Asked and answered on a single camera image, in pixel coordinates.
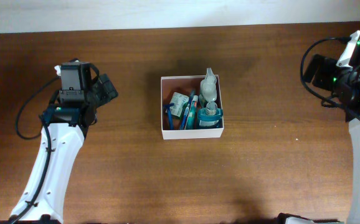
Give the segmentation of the clear green-label sanitizer bottle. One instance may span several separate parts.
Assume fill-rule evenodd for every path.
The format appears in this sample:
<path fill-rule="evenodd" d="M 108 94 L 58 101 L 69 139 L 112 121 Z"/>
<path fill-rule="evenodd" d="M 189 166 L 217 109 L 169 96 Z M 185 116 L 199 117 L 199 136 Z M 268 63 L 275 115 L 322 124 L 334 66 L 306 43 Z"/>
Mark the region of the clear green-label sanitizer bottle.
<path fill-rule="evenodd" d="M 199 103 L 202 108 L 217 99 L 217 78 L 211 68 L 207 68 L 205 78 L 200 84 Z"/>

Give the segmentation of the green white toothpaste tube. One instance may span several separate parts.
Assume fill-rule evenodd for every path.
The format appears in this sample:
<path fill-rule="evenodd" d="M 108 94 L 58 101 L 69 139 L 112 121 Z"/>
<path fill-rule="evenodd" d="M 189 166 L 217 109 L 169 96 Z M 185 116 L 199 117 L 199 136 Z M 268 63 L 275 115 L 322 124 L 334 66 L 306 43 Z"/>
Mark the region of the green white toothpaste tube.
<path fill-rule="evenodd" d="M 197 95 L 194 95 L 193 99 L 191 101 L 189 114 L 187 116 L 186 129 L 194 129 L 194 120 L 196 117 L 198 100 L 199 100 L 199 97 Z"/>

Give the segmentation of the green white soap box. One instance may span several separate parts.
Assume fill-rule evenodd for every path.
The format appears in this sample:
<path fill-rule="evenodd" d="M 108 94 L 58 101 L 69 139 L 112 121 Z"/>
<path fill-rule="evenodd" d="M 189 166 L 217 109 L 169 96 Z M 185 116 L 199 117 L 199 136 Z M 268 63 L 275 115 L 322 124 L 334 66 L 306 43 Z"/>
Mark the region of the green white soap box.
<path fill-rule="evenodd" d="M 174 92 L 170 101 L 170 104 L 171 103 L 173 104 L 170 107 L 172 117 L 176 119 L 181 119 L 188 102 L 189 102 L 189 97 L 187 95 Z"/>

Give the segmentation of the blue mouthwash bottle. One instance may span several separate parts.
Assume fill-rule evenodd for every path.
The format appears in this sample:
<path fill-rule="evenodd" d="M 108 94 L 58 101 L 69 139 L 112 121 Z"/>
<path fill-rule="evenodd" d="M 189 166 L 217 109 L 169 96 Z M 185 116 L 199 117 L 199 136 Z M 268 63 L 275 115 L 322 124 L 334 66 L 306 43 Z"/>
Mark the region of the blue mouthwash bottle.
<path fill-rule="evenodd" d="M 223 110 L 216 102 L 208 102 L 206 107 L 201 108 L 197 114 L 197 129 L 219 128 L 222 121 Z"/>

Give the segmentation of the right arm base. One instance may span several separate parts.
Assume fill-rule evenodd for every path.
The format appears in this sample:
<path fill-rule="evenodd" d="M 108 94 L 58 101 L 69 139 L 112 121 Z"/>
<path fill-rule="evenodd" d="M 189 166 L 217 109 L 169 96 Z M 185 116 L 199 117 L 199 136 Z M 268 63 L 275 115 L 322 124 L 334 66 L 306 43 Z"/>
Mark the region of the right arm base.
<path fill-rule="evenodd" d="M 276 224 L 344 224 L 338 220 L 312 220 L 309 218 L 293 215 L 289 213 L 280 213 L 276 217 Z"/>

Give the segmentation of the blue toothbrush with cap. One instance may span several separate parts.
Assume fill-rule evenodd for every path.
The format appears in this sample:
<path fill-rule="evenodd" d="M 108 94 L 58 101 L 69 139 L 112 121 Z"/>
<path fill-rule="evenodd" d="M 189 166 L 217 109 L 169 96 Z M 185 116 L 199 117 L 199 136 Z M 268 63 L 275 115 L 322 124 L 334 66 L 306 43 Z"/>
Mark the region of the blue toothbrush with cap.
<path fill-rule="evenodd" d="M 196 93 L 196 91 L 192 90 L 190 95 L 189 95 L 189 101 L 187 103 L 186 109 L 184 110 L 183 119 L 182 119 L 181 125 L 179 127 L 180 130 L 184 130 L 184 128 L 186 126 L 187 117 L 188 117 L 190 107 L 191 107 L 191 103 L 192 103 L 192 100 L 194 98 L 195 93 Z"/>

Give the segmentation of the blue disposable razor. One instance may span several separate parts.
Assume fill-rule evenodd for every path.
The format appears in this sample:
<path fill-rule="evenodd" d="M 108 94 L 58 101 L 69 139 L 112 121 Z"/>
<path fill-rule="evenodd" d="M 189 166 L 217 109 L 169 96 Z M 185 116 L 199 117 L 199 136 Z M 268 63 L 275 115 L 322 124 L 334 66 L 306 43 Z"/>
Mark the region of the blue disposable razor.
<path fill-rule="evenodd" d="M 174 129 L 173 117 L 172 117 L 172 113 L 171 113 L 171 107 L 172 106 L 174 106 L 174 103 L 163 105 L 163 108 L 166 110 L 166 114 L 168 116 L 168 124 L 169 124 L 169 129 L 170 130 Z"/>

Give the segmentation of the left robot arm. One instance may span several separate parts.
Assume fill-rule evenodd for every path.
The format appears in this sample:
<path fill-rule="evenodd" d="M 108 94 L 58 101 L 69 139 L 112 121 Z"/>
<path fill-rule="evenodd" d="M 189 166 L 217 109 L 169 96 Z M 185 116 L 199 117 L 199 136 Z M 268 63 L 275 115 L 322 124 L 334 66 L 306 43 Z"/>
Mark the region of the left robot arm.
<path fill-rule="evenodd" d="M 73 59 L 55 67 L 61 87 L 39 116 L 40 147 L 27 185 L 6 223 L 63 223 L 74 161 L 97 109 L 118 96 L 107 75 Z"/>

